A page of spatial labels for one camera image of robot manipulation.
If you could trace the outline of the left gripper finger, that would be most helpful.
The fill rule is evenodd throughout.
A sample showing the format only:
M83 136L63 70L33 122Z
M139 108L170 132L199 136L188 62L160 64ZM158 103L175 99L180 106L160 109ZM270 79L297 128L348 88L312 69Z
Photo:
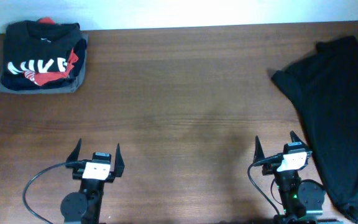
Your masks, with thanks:
M122 177L124 169L125 169L125 163L122 158L120 144L117 144L116 154L114 159L114 170L113 170L114 176Z
M67 157L66 162L76 162L81 149L82 138L79 138L74 150Z

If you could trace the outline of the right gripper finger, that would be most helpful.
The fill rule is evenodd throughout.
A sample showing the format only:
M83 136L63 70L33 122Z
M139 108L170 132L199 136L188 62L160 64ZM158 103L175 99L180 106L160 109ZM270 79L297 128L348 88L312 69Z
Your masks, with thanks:
M292 141L292 142L300 142L305 149L309 149L309 147L307 146L307 144L304 143L304 142L295 134L294 131L291 131L291 132L290 132L290 137L291 137L291 141Z
M255 137L255 151L254 151L254 158L253 163L258 163L265 159L264 152L262 149L262 145L260 143L260 139L258 136Z

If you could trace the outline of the black t-shirt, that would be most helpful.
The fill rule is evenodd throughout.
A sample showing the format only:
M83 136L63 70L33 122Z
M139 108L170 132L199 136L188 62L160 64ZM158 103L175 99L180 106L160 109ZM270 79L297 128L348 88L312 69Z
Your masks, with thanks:
M318 42L316 53L272 75L303 122L333 205L358 223L358 40Z

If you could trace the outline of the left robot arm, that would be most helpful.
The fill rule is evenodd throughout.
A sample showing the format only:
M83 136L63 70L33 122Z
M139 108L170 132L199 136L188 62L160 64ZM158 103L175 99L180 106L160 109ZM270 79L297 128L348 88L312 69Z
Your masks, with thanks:
M72 170L72 179L80 181L80 189L68 194L60 204L65 223L98 224L104 195L104 185L113 183L124 172L125 164L120 145L115 156L94 152L91 159L79 160L82 140L66 159L66 168Z

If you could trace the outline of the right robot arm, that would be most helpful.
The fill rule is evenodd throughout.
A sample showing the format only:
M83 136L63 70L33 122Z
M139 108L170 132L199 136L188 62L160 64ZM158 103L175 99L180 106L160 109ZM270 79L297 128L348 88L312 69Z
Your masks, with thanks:
M253 163L248 167L247 175L276 211L274 223L318 223L318 217L323 214L326 191L314 180L301 179L298 172L308 165L312 150L295 132L292 131L290 137L291 142L284 145L283 151L270 157L264 156L260 139L255 137ZM252 179L250 170L253 167L261 167L263 176L274 176L272 183L277 186L283 213Z

